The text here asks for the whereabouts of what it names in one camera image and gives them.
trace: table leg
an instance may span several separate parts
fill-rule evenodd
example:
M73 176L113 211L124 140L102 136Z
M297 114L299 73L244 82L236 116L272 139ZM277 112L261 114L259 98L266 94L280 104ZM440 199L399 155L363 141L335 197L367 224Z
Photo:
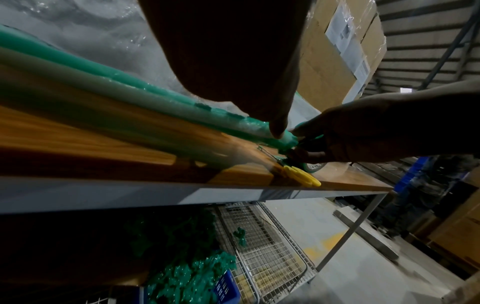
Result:
M368 205L362 214L358 217L358 219L353 223L350 229L341 237L338 243L328 252L328 254L321 260L320 264L316 267L316 270L320 272L323 267L332 259L335 253L340 249L340 247L345 244L345 242L349 239L349 237L360 227L360 224L375 210L375 208L381 203L381 201L385 198L387 194L378 194L373 201Z

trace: yellow scissors handle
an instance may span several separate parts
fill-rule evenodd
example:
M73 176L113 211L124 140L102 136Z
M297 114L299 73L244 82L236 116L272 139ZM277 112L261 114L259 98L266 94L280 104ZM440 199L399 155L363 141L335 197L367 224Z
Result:
M311 176L310 174L306 173L305 171L298 169L296 167L290 167L290 166L283 166L283 169L285 171L285 174L300 184L305 187L320 187L322 184Z

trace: blue object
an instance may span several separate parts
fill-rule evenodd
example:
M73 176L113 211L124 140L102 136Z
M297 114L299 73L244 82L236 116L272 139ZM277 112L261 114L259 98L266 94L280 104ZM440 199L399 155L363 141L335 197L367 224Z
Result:
M232 272L227 270L215 284L216 302L218 304L238 304L241 298L238 288Z
M407 173L401 178L401 180L395 185L395 192L400 193L407 185L410 183L412 178L423 168L427 160L429 159L428 156L419 157L418 160L413 164Z

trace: corrugated metal ceiling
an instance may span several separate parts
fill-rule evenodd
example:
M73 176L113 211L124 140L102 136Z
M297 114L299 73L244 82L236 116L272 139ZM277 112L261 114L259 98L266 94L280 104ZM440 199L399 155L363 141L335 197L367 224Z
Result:
M480 0L377 0L376 4L387 53L363 96L418 88L478 11ZM477 21L428 88L480 79L479 27Z

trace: green scrap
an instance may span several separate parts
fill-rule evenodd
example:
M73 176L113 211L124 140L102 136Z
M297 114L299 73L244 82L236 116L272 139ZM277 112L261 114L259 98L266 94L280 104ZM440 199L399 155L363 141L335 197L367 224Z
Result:
M238 244L240 246L242 246L242 247L247 246L247 241L245 240L245 229L242 229L242 228L238 227L236 229L236 231L234 231L232 234L233 234L233 236L238 238Z
M204 208L163 207L124 225L134 255L156 257L146 287L149 304L217 302L215 283L237 266L234 256L220 250L215 220Z

